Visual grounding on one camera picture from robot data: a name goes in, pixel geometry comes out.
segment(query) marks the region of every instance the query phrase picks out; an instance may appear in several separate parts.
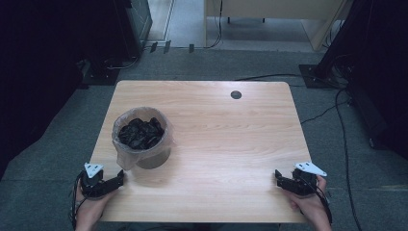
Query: black equipment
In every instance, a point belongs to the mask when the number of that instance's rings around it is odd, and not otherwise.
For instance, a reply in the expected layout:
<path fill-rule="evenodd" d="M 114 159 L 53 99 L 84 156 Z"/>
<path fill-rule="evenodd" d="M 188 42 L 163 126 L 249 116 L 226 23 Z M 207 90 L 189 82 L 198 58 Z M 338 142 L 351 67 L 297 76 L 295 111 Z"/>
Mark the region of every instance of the black equipment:
<path fill-rule="evenodd" d="M 120 186 L 123 186 L 123 177 L 123 170 L 117 174 L 117 177 L 108 181 L 103 180 L 103 170 L 100 170 L 92 178 L 89 178 L 87 173 L 83 171 L 81 177 L 82 194 L 86 198 L 102 198 L 104 195 L 117 190 Z"/>
<path fill-rule="evenodd" d="M 369 38 L 349 75 L 348 89 L 373 148 L 408 159 L 408 3 L 375 1 Z"/>
<path fill-rule="evenodd" d="M 295 169 L 292 172 L 293 179 L 283 177 L 282 174 L 275 170 L 277 186 L 298 195 L 308 195 L 315 193 L 317 190 L 317 182 L 315 174 L 311 174 L 300 169 Z"/>
<path fill-rule="evenodd" d="M 283 177 L 277 169 L 275 170 L 275 178 L 277 180 L 278 187 L 281 187 L 286 191 L 296 193 L 300 196 L 315 194 L 320 199 L 321 204 L 326 211 L 329 222 L 332 223 L 329 202 L 324 192 L 318 187 L 318 179 L 316 175 L 296 168 L 292 172 L 292 176 L 293 179 Z"/>
<path fill-rule="evenodd" d="M 84 201 L 87 199 L 98 200 L 103 198 L 104 195 L 117 190 L 120 186 L 123 186 L 123 178 L 123 170 L 117 174 L 117 177 L 108 181 L 103 180 L 103 170 L 100 170 L 92 178 L 88 177 L 87 172 L 84 170 L 79 173 L 73 187 L 71 211 L 68 214 L 74 230 L 76 228 L 76 215 Z M 79 180 L 81 180 L 81 191 L 84 199 L 81 201 L 76 201 Z"/>

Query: gray carpet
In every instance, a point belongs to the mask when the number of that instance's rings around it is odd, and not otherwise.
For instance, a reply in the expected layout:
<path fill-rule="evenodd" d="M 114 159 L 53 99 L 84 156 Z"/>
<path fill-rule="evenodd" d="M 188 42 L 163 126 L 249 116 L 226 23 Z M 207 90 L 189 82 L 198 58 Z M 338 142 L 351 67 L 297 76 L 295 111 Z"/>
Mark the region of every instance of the gray carpet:
<path fill-rule="evenodd" d="M 118 80 L 232 81 L 266 74 L 299 74 L 299 64 L 317 64 L 320 53 L 162 49 L 145 51 Z M 291 85 L 300 121 L 335 105 L 337 90 L 309 90 L 298 77 L 270 77 Z M 115 87 L 76 90 L 44 136 L 14 158 L 0 182 L 0 230 L 71 230 L 68 193 L 91 156 Z M 348 100 L 345 92 L 340 102 Z M 339 106 L 349 155 L 349 178 L 363 230 L 406 230 L 408 163 L 388 150 L 373 150 L 352 106 Z M 312 160 L 327 173 L 334 230 L 357 230 L 345 176 L 344 139 L 336 110 L 302 125 Z M 102 222 L 99 230 L 124 223 Z M 282 230 L 311 230 L 283 224 Z"/>

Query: wrist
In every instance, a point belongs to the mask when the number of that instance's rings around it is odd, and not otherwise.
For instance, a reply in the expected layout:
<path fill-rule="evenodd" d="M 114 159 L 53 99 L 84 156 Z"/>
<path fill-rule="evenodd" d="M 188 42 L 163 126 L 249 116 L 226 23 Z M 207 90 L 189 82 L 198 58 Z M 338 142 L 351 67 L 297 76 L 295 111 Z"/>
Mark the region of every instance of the wrist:
<path fill-rule="evenodd" d="M 331 231 L 331 225 L 325 213 L 318 213 L 310 220 L 316 231 Z"/>
<path fill-rule="evenodd" d="M 93 231 L 96 230 L 96 223 L 95 224 L 86 224 L 86 223 L 77 223 L 75 231 Z"/>

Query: wooden table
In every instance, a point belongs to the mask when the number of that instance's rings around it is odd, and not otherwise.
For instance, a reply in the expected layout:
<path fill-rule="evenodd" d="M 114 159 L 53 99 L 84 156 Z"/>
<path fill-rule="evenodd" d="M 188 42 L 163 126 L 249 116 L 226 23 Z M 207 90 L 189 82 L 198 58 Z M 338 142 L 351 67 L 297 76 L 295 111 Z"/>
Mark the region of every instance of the wooden table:
<path fill-rule="evenodd" d="M 233 99 L 238 90 L 241 99 Z M 310 155 L 286 83 L 122 81 L 90 162 L 104 179 L 120 171 L 111 133 L 115 120 L 141 107 L 161 111 L 175 146 L 160 167 L 125 172 L 124 186 L 102 220 L 158 222 L 303 222 L 276 187 Z"/>
<path fill-rule="evenodd" d="M 314 50 L 320 50 L 347 0 L 222 0 L 223 17 L 301 19 Z M 204 0 L 204 45 L 207 17 L 219 16 L 221 0 Z"/>

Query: black cable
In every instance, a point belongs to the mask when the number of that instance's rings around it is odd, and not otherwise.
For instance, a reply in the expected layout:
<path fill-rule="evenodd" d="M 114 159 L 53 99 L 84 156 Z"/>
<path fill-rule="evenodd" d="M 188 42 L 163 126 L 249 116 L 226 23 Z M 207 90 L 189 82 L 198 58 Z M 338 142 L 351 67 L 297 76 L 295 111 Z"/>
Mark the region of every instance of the black cable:
<path fill-rule="evenodd" d="M 351 212 L 352 212 L 352 214 L 353 214 L 354 221 L 355 221 L 355 223 L 356 223 L 356 225 L 357 225 L 358 230 L 361 231 L 362 228 L 361 228 L 361 226 L 360 226 L 360 222 L 359 222 L 359 220 L 358 220 L 358 218 L 357 218 L 357 215 L 356 215 L 356 211 L 355 211 L 355 208 L 354 208 L 353 197 L 352 197 L 352 193 L 351 193 L 350 177 L 349 177 L 349 165 L 348 165 L 348 158 L 349 158 L 349 157 L 348 157 L 348 148 L 347 148 L 347 138 L 346 138 L 346 136 L 345 136 L 345 128 L 344 128 L 343 117 L 342 117 L 342 114 L 340 113 L 339 104 L 338 104 L 339 95 L 340 95 L 343 91 L 344 91 L 344 90 L 339 90 L 339 92 L 337 92 L 335 103 L 336 103 L 337 114 L 339 115 L 339 120 L 340 120 L 340 123 L 342 124 L 343 139 L 344 139 L 344 156 L 345 156 L 345 179 L 346 179 L 346 183 L 347 183 L 348 196 L 349 196 L 349 199 L 350 199 Z"/>
<path fill-rule="evenodd" d="M 267 77 L 276 77 L 276 76 L 290 76 L 290 77 L 306 77 L 306 78 L 310 78 L 313 79 L 314 81 L 318 80 L 318 81 L 322 81 L 324 84 L 333 87 L 335 89 L 342 89 L 342 87 L 339 87 L 337 85 L 331 84 L 329 82 L 325 82 L 325 80 L 320 79 L 316 76 L 311 76 L 311 75 L 300 75 L 300 74 L 267 74 L 267 75 L 259 75 L 259 76 L 250 76 L 250 77 L 244 77 L 241 79 L 236 79 L 235 81 L 247 81 L 247 80 L 255 80 L 255 79 L 261 79 L 261 78 L 267 78 Z"/>
<path fill-rule="evenodd" d="M 324 116 L 328 111 L 330 111 L 330 110 L 336 108 L 336 106 L 337 106 L 337 105 L 334 105 L 334 106 L 332 106 L 332 107 L 326 109 L 322 114 L 316 115 L 316 116 L 313 117 L 313 118 L 308 118 L 308 119 L 306 119 L 306 120 L 303 120 L 303 121 L 300 122 L 300 124 L 303 124 L 303 123 L 305 123 L 305 122 L 309 122 L 309 121 L 315 120 L 315 119 L 317 119 L 318 117 L 322 117 L 322 116 Z"/>
<path fill-rule="evenodd" d="M 347 74 L 344 73 L 344 69 L 343 69 L 343 68 L 339 68 L 339 66 L 338 66 L 337 64 L 334 64 L 333 67 L 334 67 L 334 69 L 335 69 L 338 73 L 340 73 L 340 76 L 333 74 L 336 78 L 339 78 L 339 79 L 347 79 L 347 78 L 346 78 L 346 77 L 347 77 Z"/>
<path fill-rule="evenodd" d="M 80 62 L 77 63 L 77 66 L 79 68 L 80 71 L 84 70 L 84 67 L 87 65 L 87 62 L 85 60 L 82 60 Z"/>
<path fill-rule="evenodd" d="M 112 69 L 126 69 L 126 68 L 129 68 L 129 67 L 131 67 L 132 65 L 134 65 L 137 61 L 138 61 L 138 57 L 132 57 L 132 59 L 134 59 L 133 61 L 132 61 L 132 63 L 131 64 L 128 64 L 128 65 L 125 65 L 125 66 L 107 66 L 106 68 L 107 69 L 110 69 L 110 70 L 112 70 Z"/>
<path fill-rule="evenodd" d="M 340 32 L 340 30 L 342 29 L 343 23 L 344 23 L 344 20 L 341 20 L 340 23 L 339 23 L 339 26 L 337 26 L 337 28 L 335 29 L 335 34 L 336 34 L 336 35 L 337 35 L 337 34 Z M 325 39 L 325 40 L 326 40 L 326 44 L 323 45 L 324 47 L 328 48 L 328 47 L 331 45 L 331 43 L 333 43 L 334 36 L 333 36 L 332 34 L 333 34 L 333 28 L 330 29 L 330 33 L 329 33 L 329 35 L 328 35 L 328 36 L 326 37 L 326 39 Z"/>
<path fill-rule="evenodd" d="M 253 80 L 254 82 L 270 82 L 268 80 Z M 292 84 L 288 84 L 290 87 L 294 87 L 294 88 L 306 88 L 306 85 L 292 85 Z"/>
<path fill-rule="evenodd" d="M 70 211 L 70 214 L 69 214 L 69 219 L 71 220 L 71 224 L 72 224 L 72 227 L 73 227 L 74 230 L 76 228 L 76 215 L 78 213 L 78 210 L 81 207 L 81 205 L 85 202 L 85 200 L 87 200 L 87 198 L 88 198 L 86 196 L 77 205 L 76 195 L 77 195 L 78 183 L 79 183 L 79 180 L 81 179 L 81 177 L 83 176 L 83 174 L 85 174 L 85 173 L 83 171 L 81 171 L 81 173 L 79 173 L 79 175 L 76 177 L 74 187 L 73 187 L 73 191 L 72 191 L 71 211 Z"/>
<path fill-rule="evenodd" d="M 213 47 L 217 46 L 219 44 L 219 42 L 221 41 L 221 38 L 222 38 L 221 18 L 222 18 L 222 0 L 221 0 L 221 3 L 220 3 L 220 6 L 219 6 L 219 19 L 218 19 L 218 26 L 217 26 L 218 27 L 218 36 L 217 36 L 217 39 L 216 39 L 216 41 L 214 42 L 213 45 L 208 46 L 208 47 L 204 47 L 205 49 L 213 48 Z"/>

